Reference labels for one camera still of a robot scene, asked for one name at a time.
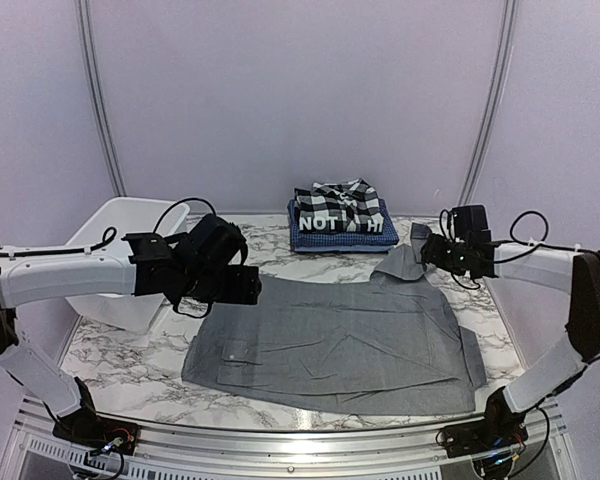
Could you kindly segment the white plastic bin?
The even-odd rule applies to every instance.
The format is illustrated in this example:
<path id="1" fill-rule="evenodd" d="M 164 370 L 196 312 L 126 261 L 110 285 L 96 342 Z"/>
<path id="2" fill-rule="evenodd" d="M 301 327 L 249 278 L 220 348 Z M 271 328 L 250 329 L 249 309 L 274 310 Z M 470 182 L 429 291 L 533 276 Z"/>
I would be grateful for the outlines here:
<path id="1" fill-rule="evenodd" d="M 135 266 L 129 262 L 132 250 L 122 238 L 131 233 L 157 232 L 162 237 L 187 231 L 186 204 L 173 206 L 164 200 L 118 197 L 107 201 L 67 242 L 71 247 L 99 242 L 109 227 L 117 230 L 111 244 L 94 253 L 96 263 L 113 268 L 105 285 L 96 293 L 67 299 L 81 316 L 91 320 L 144 334 L 151 326 L 163 302 L 162 294 L 134 296 Z"/>

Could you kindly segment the grey long sleeve shirt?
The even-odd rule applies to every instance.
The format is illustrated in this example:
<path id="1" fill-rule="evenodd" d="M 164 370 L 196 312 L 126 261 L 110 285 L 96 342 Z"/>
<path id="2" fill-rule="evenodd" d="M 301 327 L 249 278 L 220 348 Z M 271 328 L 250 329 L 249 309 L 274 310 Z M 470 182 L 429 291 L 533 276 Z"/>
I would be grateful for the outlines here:
<path id="1" fill-rule="evenodd" d="M 185 382 L 307 410 L 448 415 L 486 383 L 475 333 L 426 279 L 416 223 L 364 283 L 266 276 L 254 306 L 219 305 L 185 357 Z"/>

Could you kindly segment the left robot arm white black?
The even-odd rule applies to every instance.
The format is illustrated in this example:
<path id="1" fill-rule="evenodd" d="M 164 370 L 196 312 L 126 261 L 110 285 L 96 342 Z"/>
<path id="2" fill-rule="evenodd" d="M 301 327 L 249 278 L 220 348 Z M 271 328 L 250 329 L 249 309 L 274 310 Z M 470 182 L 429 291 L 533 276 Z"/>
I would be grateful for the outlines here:
<path id="1" fill-rule="evenodd" d="M 106 423 L 88 387 L 25 336 L 16 325 L 17 308 L 96 294 L 161 295 L 174 308 L 185 298 L 206 307 L 254 305 L 262 286 L 247 256 L 240 229 L 214 214 L 189 232 L 167 237 L 119 235 L 110 226 L 94 245 L 38 250 L 0 245 L 0 367 L 47 405 L 61 432 L 99 444 Z"/>

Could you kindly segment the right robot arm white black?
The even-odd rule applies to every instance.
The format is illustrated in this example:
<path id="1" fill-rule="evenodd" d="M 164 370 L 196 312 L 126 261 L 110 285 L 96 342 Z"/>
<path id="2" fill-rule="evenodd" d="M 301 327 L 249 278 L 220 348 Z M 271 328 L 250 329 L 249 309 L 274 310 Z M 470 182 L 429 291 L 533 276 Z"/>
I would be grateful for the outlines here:
<path id="1" fill-rule="evenodd" d="M 497 240 L 479 204 L 445 209 L 439 233 L 426 240 L 420 258 L 469 288 L 484 280 L 496 296 L 524 373 L 490 395 L 475 438 L 495 448 L 515 424 L 547 397 L 569 389 L 600 361 L 600 250 L 549 242 L 549 222 L 537 210 L 541 234 Z"/>

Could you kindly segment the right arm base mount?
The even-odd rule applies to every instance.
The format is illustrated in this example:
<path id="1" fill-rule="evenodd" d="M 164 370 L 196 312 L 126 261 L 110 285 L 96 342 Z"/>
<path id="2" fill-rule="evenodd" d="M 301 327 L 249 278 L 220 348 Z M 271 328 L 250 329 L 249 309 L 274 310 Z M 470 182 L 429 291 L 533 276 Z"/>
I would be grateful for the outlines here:
<path id="1" fill-rule="evenodd" d="M 504 387 L 492 393 L 479 420 L 447 425 L 439 430 L 436 442 L 449 458 L 474 455 L 524 443 L 528 439 L 524 412 L 513 412 Z"/>

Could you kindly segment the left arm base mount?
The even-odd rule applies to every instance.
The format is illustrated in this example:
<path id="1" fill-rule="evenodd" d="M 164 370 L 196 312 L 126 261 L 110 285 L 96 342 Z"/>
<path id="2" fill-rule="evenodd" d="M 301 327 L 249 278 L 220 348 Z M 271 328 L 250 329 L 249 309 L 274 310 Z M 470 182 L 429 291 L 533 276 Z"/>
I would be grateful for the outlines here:
<path id="1" fill-rule="evenodd" d="M 53 435 L 92 448 L 92 455 L 116 452 L 132 455 L 138 441 L 138 424 L 100 415 L 88 387 L 74 378 L 80 394 L 79 409 L 64 417 L 54 417 Z"/>

